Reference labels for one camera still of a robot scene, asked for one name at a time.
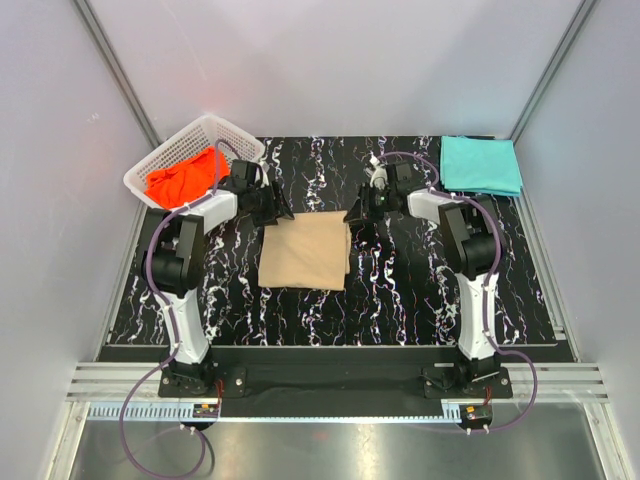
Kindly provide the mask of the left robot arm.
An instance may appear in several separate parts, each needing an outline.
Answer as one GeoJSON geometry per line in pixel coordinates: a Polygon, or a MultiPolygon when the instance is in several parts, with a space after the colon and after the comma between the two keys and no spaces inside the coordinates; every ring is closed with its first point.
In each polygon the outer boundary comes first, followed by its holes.
{"type": "Polygon", "coordinates": [[[294,214],[269,167],[236,159],[198,199],[174,210],[152,209],[138,245],[139,275],[161,307],[169,338],[160,363],[161,394],[203,396],[221,385],[199,312],[197,289],[204,277],[205,234],[248,214],[255,227],[276,225],[294,214]]]}

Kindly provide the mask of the beige t shirt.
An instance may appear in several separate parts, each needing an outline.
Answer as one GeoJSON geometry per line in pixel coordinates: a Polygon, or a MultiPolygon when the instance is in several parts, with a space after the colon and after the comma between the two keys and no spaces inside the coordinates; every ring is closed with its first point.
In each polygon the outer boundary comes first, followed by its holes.
{"type": "Polygon", "coordinates": [[[262,288],[342,291],[350,272],[351,233],[344,211],[297,213],[264,228],[262,288]]]}

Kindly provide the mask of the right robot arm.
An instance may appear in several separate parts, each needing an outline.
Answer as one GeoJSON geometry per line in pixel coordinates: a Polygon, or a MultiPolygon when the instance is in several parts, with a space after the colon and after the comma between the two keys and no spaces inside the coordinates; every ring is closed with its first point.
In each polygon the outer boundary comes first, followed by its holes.
{"type": "Polygon", "coordinates": [[[436,224],[445,260],[460,294],[458,357],[451,367],[433,368],[425,383],[442,392],[457,389],[476,396],[500,373],[495,333],[495,291],[503,255],[503,237],[486,196],[466,197],[434,186],[420,188],[406,162],[383,164],[373,156],[348,225],[377,223],[389,212],[401,212],[436,224]]]}

